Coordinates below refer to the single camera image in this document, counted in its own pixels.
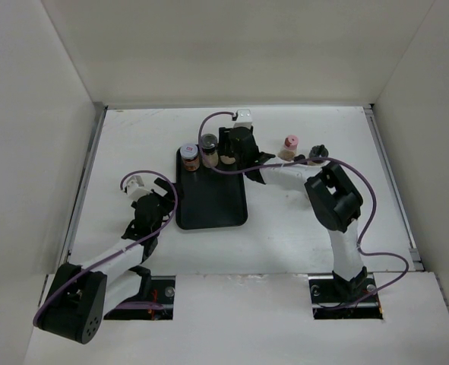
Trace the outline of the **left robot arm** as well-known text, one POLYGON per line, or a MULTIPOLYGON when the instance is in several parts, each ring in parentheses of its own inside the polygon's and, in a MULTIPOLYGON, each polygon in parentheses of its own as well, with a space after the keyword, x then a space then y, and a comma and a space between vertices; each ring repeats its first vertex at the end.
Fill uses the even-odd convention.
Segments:
POLYGON ((45 332, 86 344, 112 311, 159 312, 168 305, 158 301, 149 269, 143 267, 158 244, 158 236, 175 217, 182 190, 159 175, 160 194, 145 189, 132 176, 123 189, 131 198, 134 217, 121 239, 103 254, 83 264, 66 262, 53 278, 46 299, 33 318, 45 332))

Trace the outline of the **red-label white-lid jar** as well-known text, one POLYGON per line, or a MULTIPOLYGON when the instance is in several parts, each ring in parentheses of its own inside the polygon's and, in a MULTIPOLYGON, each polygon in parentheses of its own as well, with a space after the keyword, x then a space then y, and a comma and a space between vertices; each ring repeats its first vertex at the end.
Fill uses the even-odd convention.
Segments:
POLYGON ((196 144, 182 145, 179 149, 179 153, 181 156, 183 167, 187 171, 194 172, 200 167, 198 146, 196 144))

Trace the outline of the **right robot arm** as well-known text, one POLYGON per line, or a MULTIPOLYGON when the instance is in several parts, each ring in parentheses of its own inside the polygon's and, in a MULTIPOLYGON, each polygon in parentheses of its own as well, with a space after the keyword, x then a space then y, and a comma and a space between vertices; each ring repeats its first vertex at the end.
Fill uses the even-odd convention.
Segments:
POLYGON ((259 151, 252 128, 219 128, 219 155, 234 159, 251 181, 303 192, 318 222, 327 229, 333 250, 333 289, 341 300, 358 296, 367 270, 356 249, 363 199, 341 165, 325 162, 322 144, 309 153, 310 162, 286 165, 273 154, 259 151))

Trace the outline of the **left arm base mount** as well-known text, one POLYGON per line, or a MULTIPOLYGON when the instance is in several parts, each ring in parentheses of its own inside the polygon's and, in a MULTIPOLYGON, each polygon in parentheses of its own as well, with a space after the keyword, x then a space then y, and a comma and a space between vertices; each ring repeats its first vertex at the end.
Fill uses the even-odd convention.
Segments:
POLYGON ((153 276, 137 266, 109 285, 104 303, 105 320, 172 320, 175 276, 153 276))

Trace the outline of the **clear-lid pepper grinder bottle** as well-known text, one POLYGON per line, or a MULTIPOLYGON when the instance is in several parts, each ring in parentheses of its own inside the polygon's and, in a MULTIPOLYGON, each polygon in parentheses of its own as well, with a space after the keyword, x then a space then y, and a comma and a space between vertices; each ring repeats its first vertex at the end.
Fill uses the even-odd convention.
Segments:
POLYGON ((216 167, 219 163, 218 140, 213 134, 202 135, 202 161, 206 168, 216 167))

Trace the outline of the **yellow-cap spice bottle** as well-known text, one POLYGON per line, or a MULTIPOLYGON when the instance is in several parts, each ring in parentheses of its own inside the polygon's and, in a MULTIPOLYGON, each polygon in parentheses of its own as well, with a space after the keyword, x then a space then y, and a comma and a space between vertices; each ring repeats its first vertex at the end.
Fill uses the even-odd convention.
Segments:
POLYGON ((220 155, 220 161, 224 163, 225 165, 232 165, 236 162, 236 159, 234 157, 229 157, 226 155, 220 155))

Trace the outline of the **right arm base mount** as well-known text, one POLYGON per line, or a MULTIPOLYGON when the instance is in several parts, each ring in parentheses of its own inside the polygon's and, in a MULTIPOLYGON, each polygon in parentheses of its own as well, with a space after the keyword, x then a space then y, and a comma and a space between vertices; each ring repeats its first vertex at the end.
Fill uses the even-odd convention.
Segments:
POLYGON ((354 304, 356 300, 376 289, 373 274, 353 293, 341 292, 332 275, 308 277, 312 315, 317 320, 383 319, 377 294, 354 304))

